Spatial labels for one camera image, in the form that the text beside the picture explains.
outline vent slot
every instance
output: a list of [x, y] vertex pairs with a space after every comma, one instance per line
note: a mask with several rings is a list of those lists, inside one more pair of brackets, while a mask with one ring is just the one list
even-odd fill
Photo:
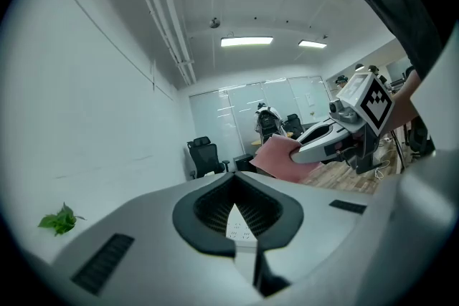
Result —
[[348, 201], [342, 201], [342, 200], [333, 200], [329, 206], [332, 206], [334, 208], [342, 209], [344, 211], [351, 211], [353, 213], [357, 214], [363, 214], [365, 212], [366, 206], [362, 204], [355, 204], [355, 203], [350, 203]]
[[98, 295], [133, 242], [132, 237], [114, 234], [73, 276], [72, 281], [89, 293]]

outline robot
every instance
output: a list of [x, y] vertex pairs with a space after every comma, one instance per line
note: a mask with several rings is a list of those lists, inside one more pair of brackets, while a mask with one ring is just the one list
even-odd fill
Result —
[[307, 129], [291, 153], [296, 163], [346, 161], [357, 173], [373, 170], [373, 152], [394, 103], [373, 73], [356, 73], [330, 102], [329, 117]]

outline office chair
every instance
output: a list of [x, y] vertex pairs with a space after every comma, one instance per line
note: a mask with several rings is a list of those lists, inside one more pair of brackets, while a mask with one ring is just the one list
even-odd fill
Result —
[[421, 158], [434, 151], [433, 142], [428, 139], [428, 131], [421, 118], [415, 118], [411, 121], [411, 129], [408, 130], [408, 142], [413, 158]]
[[284, 123], [284, 130], [292, 132], [292, 139], [298, 139], [304, 133], [303, 126], [301, 125], [300, 118], [296, 114], [287, 116], [287, 121]]
[[196, 171], [191, 171], [192, 178], [204, 177], [206, 173], [214, 171], [215, 173], [222, 173], [226, 169], [228, 172], [229, 161], [218, 161], [217, 146], [210, 143], [208, 137], [200, 137], [194, 139], [192, 142], [187, 142], [189, 154], [193, 158], [196, 165]]

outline pink cloth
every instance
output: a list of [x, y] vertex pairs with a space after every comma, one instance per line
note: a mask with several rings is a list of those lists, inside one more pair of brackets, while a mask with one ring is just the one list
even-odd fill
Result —
[[320, 162], [293, 162], [290, 153], [300, 147], [301, 143], [296, 140], [274, 134], [261, 146], [250, 163], [280, 180], [299, 183], [307, 178], [313, 169], [321, 165]]

